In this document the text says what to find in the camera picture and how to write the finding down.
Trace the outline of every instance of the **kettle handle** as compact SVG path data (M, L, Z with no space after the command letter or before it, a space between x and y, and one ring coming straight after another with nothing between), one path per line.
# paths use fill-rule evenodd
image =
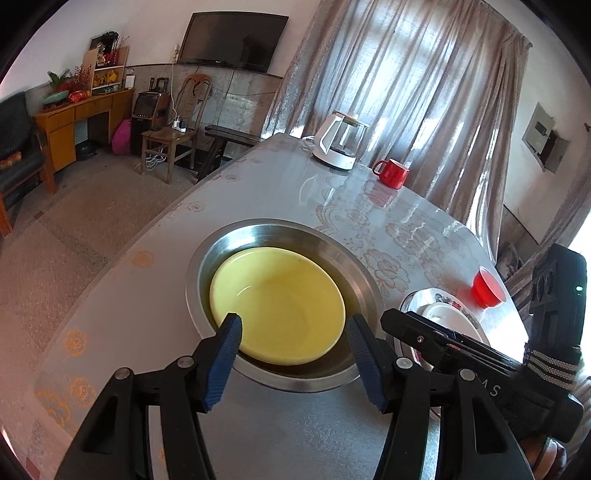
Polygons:
M329 152L330 145L325 145L324 141L329 136L332 135L330 139L330 143L332 143L333 139L335 138L336 133L339 130L340 123L343 121L341 116L335 115L332 113L328 116L328 118L324 121L320 130L314 137L314 144L324 153L325 155Z

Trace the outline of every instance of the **desk drawer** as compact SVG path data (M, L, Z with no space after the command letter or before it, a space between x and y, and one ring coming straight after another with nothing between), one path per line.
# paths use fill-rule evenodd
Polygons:
M47 119L47 132L53 132L60 127L74 123L74 109L69 108L63 112L56 113Z
M76 121L84 120L97 113L106 112L111 108L111 97L99 98L93 102L85 103L76 107Z

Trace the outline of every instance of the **screw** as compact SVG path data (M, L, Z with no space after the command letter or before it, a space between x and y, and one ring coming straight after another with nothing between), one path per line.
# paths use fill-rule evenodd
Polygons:
M476 374L467 368L460 370L460 377L462 377L467 382L471 382L476 378Z
M193 360L192 356L182 356L181 358L179 358L177 360L177 365L180 368L192 367L194 363L195 363L195 360Z
M406 357L400 357L398 360L396 360L396 365L398 365L400 368L404 368L405 370L411 368L413 366L413 361L410 358L406 358Z
M124 380L129 376L131 370L127 367L121 367L115 371L115 378L117 380Z

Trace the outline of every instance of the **metal bowl rim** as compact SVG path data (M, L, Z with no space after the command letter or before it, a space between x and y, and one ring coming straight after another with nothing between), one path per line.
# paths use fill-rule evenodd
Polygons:
M306 225L290 222L288 220L268 218L241 220L239 222L231 223L230 225L221 227L220 229L216 230L214 233L209 235L199 245L199 247L197 247L195 253L191 257L191 260L189 261L189 266L187 267L185 284L185 297L187 300L187 307L189 308L189 313L191 315L193 324L195 325L195 328L202 339L213 336L216 333L215 329L213 328L205 314L205 308L201 301L201 295L198 291L196 291L197 282L199 280L199 277L201 276L203 258L210 251L212 246L214 246L214 244L221 240L224 236L234 231L240 230L242 228L257 225L271 225L295 228L309 233L317 238L320 238L341 250L341 252L349 260L351 260L361 271L366 272L365 276L368 279L368 283L372 290L373 297L376 300L376 311L378 312L378 317L380 317L381 314L384 312L384 299L382 298L382 294L380 293L379 288L375 283L375 280L371 277L369 271L367 270L367 268L365 268L361 261L356 256L354 256L346 247L338 243L336 240ZM380 328L379 321L378 329L375 332L375 334L379 338L385 338L385 333ZM326 390L332 390L333 388L346 385L359 378L359 371L357 369L357 365L355 364L333 375L318 378L296 378L278 375L276 373L264 370L256 365L253 365L241 356L236 357L234 368L242 375L266 387L297 393L316 393Z

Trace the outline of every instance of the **sheer curtain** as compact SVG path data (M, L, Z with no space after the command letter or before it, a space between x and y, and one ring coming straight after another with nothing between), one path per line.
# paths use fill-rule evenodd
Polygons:
M405 163L407 186L494 259L529 46L479 0L322 0L263 136L312 135L334 109L359 114L371 126L359 161Z

